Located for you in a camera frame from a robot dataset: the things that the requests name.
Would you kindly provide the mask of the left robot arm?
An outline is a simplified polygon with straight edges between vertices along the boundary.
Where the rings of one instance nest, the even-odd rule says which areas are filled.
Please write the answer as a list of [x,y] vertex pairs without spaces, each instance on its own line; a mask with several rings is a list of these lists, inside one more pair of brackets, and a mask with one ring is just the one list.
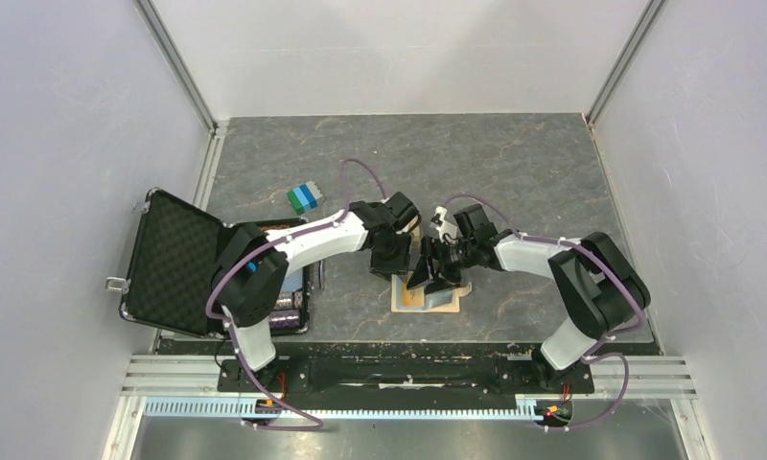
[[409,266],[411,233],[421,217],[402,195],[356,201],[327,218],[283,230],[239,229],[215,261],[205,304],[232,341],[241,376],[255,390],[278,378],[269,317],[288,274],[336,255],[369,251],[370,271],[385,280]]

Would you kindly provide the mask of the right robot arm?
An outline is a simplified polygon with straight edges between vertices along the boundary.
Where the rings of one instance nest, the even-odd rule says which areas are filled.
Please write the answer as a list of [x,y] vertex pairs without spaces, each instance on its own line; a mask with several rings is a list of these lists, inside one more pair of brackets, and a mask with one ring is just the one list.
[[425,237],[407,287],[425,293],[458,288],[463,270],[475,266],[545,277],[558,288],[567,317],[530,366],[533,383],[544,391],[558,389],[575,362],[612,336],[643,325],[651,302],[648,287],[602,232],[555,240],[488,228]]

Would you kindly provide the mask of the orange credit card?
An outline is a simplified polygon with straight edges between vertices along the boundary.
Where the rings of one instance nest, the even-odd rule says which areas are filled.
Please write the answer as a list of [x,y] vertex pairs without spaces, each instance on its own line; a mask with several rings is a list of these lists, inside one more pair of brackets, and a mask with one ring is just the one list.
[[399,284],[399,306],[403,309],[422,309],[426,306],[426,294],[423,286],[408,288],[407,283]]

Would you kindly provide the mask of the beige leather card holder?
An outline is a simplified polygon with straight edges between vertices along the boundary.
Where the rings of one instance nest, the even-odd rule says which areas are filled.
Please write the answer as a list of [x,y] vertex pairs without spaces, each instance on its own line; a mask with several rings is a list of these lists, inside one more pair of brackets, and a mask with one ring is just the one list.
[[392,276],[390,311],[393,313],[459,313],[460,300],[468,296],[472,291],[472,284],[468,283],[462,287],[448,289],[426,295],[426,306],[422,309],[403,309],[399,306],[398,294],[400,293],[399,284],[404,282],[401,278]]

